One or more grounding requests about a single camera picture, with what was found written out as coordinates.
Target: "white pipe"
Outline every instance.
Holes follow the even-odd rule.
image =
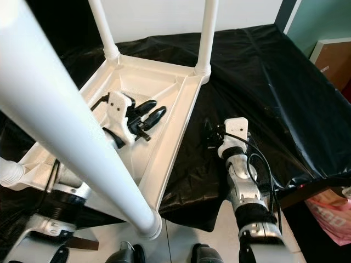
[[[25,168],[15,162],[0,157],[0,185],[11,187],[24,175]]]
[[[138,233],[154,238],[150,209],[24,0],[2,0],[0,109],[94,191],[112,201]]]
[[[200,76],[211,74],[210,59],[214,28],[216,27],[217,10],[219,0],[206,0],[203,14],[202,32],[200,39],[199,58],[195,66],[195,73]]]
[[[120,55],[120,51],[116,46],[114,39],[107,23],[103,5],[100,0],[89,0],[95,23],[97,24],[101,40],[104,45],[105,58],[109,61],[116,61]]]

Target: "white plastic bracket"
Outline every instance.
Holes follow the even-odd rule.
[[[128,129],[127,108],[132,105],[132,100],[122,92],[111,92],[107,103],[107,128],[114,132],[126,145],[135,143],[136,135]]]
[[[226,119],[225,132],[236,135],[244,140],[247,140],[248,121],[246,118]],[[225,135],[223,144],[218,148],[218,155],[223,158],[223,152],[231,147],[240,147],[243,152],[246,152],[246,144],[236,138]]]

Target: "black tarp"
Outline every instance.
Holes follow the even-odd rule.
[[[130,56],[195,66],[199,40],[198,33],[156,36],[118,47]],[[104,56],[101,47],[80,48],[61,60],[80,88]],[[247,118],[251,138],[286,187],[350,177],[351,106],[275,25],[216,32],[211,66],[210,81],[200,90],[161,203],[164,218],[211,230],[227,196],[224,163],[203,141],[205,118],[214,124]],[[0,155],[18,161],[33,141],[10,120],[3,121],[0,118]],[[7,196],[19,193],[1,189],[0,195],[4,231],[2,215],[23,208],[7,203]],[[4,207],[10,212],[4,213]]]

